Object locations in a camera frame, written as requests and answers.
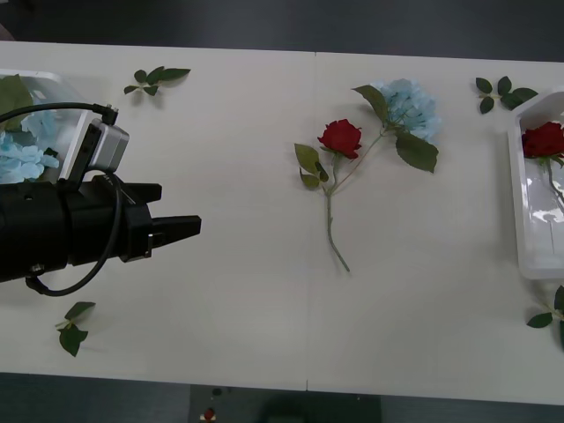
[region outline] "white table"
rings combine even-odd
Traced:
[[[162,184],[153,216],[203,218],[197,237],[112,260],[69,297],[2,284],[0,371],[306,389],[311,196],[290,164],[293,140],[313,135],[314,55],[0,43],[0,56],[117,105],[130,133],[118,174]],[[193,71],[154,99],[123,95],[160,65]],[[45,279],[68,286],[90,266]],[[76,301],[97,306],[73,359],[54,324]]]
[[[477,76],[561,84],[564,64],[24,43],[0,55],[118,104],[132,139],[119,175],[163,185],[153,215],[204,220],[198,237],[114,260],[70,298],[1,284],[0,371],[564,404],[564,352],[524,324],[535,302],[516,268],[508,112],[479,115],[472,91]],[[158,65],[193,72],[159,100],[120,95]],[[424,174],[383,143],[336,197],[348,276],[292,144],[342,118],[367,144],[379,123],[351,88],[393,78],[437,97],[439,164]],[[81,300],[98,306],[73,359],[53,325]]]

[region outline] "white plastic container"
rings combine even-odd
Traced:
[[[516,108],[508,126],[519,270],[529,279],[564,278],[564,204],[551,190],[546,170],[523,156],[522,134],[562,122],[563,112],[564,85]],[[564,169],[553,163],[552,170],[554,184],[564,188]]]
[[[49,72],[32,70],[0,69],[0,78],[9,75],[20,75],[27,89],[43,103],[61,101],[85,102],[85,99],[61,76]],[[61,166],[58,169],[47,168],[45,175],[51,182],[55,182],[59,175],[66,175],[69,166],[67,152],[71,145],[77,145],[82,140],[88,123],[90,112],[86,110],[56,110],[56,147]]]

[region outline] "hydrangea flower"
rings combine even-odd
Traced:
[[[0,133],[0,183],[34,180],[47,167],[59,167],[59,160],[44,154],[37,145],[22,146],[8,132]]]
[[[40,104],[33,99],[33,104]],[[34,112],[21,121],[21,129],[30,132],[35,138],[35,145],[45,151],[54,148],[56,143],[55,113],[51,110]]]
[[[441,127],[441,118],[435,115],[435,101],[425,93],[419,82],[398,79],[384,84],[370,84],[380,91],[388,104],[388,116],[391,122],[404,126],[415,137],[433,143],[433,136]]]

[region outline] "gray floor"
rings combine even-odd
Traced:
[[[0,4],[0,24],[21,41],[564,62],[561,0],[27,0],[33,11],[24,2]],[[253,423],[261,404],[281,395],[237,389],[211,400],[210,392],[180,384],[0,374],[0,422],[180,423],[198,421],[215,401],[218,423]],[[352,398],[303,395],[311,400],[308,412]],[[351,410],[350,420],[371,423],[564,420],[564,407],[407,397],[362,397]]]

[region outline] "red rose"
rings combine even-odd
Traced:
[[[564,153],[564,133],[559,123],[548,122],[535,130],[526,130],[522,137],[525,157],[545,157]]]
[[[331,122],[326,128],[323,136],[318,138],[320,143],[349,159],[359,157],[355,150],[360,148],[360,129],[352,126],[346,119]]]

